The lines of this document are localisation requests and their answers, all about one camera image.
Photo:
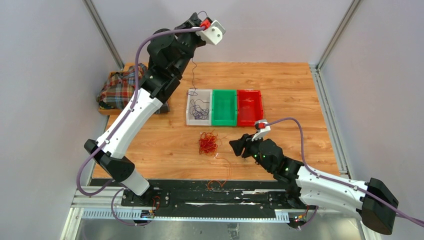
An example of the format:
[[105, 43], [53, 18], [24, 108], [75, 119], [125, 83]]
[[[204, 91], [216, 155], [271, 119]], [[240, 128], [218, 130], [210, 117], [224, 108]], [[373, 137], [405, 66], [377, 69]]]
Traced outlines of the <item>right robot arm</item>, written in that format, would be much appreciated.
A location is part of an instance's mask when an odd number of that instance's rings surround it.
[[256, 164], [288, 187], [286, 203], [294, 209], [301, 205], [318, 206], [357, 218], [369, 229], [391, 235], [399, 201], [379, 179], [369, 181], [335, 176], [283, 154], [271, 139], [253, 140], [245, 133], [229, 141], [237, 157], [252, 157]]

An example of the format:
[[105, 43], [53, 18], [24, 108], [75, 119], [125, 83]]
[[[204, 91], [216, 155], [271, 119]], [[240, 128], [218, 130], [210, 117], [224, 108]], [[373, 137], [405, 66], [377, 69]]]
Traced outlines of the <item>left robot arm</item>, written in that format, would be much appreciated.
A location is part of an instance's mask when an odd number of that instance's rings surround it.
[[149, 206], [153, 193], [149, 182], [126, 156], [127, 149], [146, 121], [158, 111], [179, 86], [183, 73], [194, 57], [196, 48], [217, 45], [226, 29], [218, 20], [197, 13], [175, 29], [160, 29], [146, 38], [135, 55], [135, 90], [118, 118], [96, 140], [88, 139], [84, 148], [89, 157], [81, 165], [76, 179], [77, 189], [86, 196], [100, 193], [82, 189], [82, 170], [94, 160], [117, 183], [134, 194], [140, 206]]

